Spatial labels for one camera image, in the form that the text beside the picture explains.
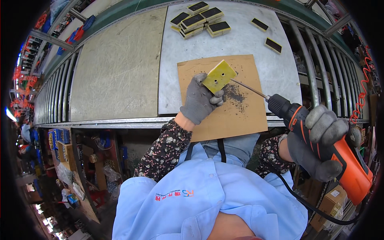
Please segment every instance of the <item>metal table surface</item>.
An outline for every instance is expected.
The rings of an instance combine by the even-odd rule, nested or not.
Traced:
[[[231,31],[223,36],[211,38],[203,33],[188,40],[170,28],[169,21],[192,3],[168,7],[159,72],[159,114],[173,114],[182,105],[177,63],[214,56],[253,54],[264,94],[278,93],[291,102],[302,103],[299,77],[287,36],[275,12],[256,6],[233,2],[209,2],[210,8],[224,12]],[[262,32],[250,22],[257,18],[269,26]],[[281,55],[264,46],[269,37],[282,46]],[[266,112],[270,112],[265,103]]]

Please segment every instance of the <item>cardboard sheet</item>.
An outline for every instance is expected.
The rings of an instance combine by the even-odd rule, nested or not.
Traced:
[[[177,64],[183,104],[192,77],[200,72],[208,73],[221,60],[225,60],[238,73],[235,77],[237,81],[262,91],[253,55],[201,58]],[[216,108],[200,125],[194,128],[191,142],[268,130],[262,97],[232,81],[224,91],[223,106]]]

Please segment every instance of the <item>black apron strap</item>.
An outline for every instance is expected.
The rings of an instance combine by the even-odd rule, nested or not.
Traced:
[[[198,143],[198,142],[191,142],[191,144],[188,147],[187,155],[185,156],[185,160],[184,161],[191,160],[193,146],[195,146],[196,143]]]
[[[220,151],[220,154],[221,154],[221,162],[227,162],[227,156],[225,155],[225,151],[224,151],[223,138],[217,139],[217,146],[218,146],[218,150]]]

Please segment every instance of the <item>floral sleeve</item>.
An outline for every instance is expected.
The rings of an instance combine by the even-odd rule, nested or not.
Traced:
[[[276,137],[269,138],[262,143],[260,149],[259,165],[256,168],[256,173],[264,178],[270,171],[264,164],[268,162],[271,164],[280,174],[288,172],[295,166],[294,162],[287,162],[279,156],[280,142],[287,137],[287,134],[278,135]]]
[[[159,182],[177,165],[191,137],[192,132],[184,130],[174,119],[170,120],[161,128],[159,138],[142,157],[134,177],[144,176]]]

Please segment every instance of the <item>black power cord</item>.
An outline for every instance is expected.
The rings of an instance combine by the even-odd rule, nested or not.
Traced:
[[[277,172],[276,169],[273,168],[273,166],[267,162],[264,162],[263,163],[264,165],[266,165],[269,169],[270,172],[276,174],[284,183],[285,187],[288,189],[288,191],[290,192],[290,194],[292,194],[294,197],[296,197],[296,199],[301,202],[307,209],[311,209],[312,211],[315,211],[316,213],[318,213],[320,216],[322,216],[323,218],[333,222],[333,223],[336,223],[338,225],[349,225],[349,224],[352,224],[352,223],[355,223],[358,219],[359,219],[359,216],[362,214],[363,210],[364,210],[364,206],[366,205],[366,202],[367,202],[367,197],[364,198],[364,200],[362,201],[362,206],[360,208],[360,211],[359,211],[359,214],[352,220],[349,220],[349,221],[341,221],[339,219],[336,219],[334,217],[331,217],[327,214],[325,214],[324,212],[320,211],[318,208],[312,206],[309,202],[307,202],[306,200],[304,200],[301,196],[299,196],[297,193],[295,193],[288,185],[288,183],[285,181],[285,179],[281,176],[280,173]]]

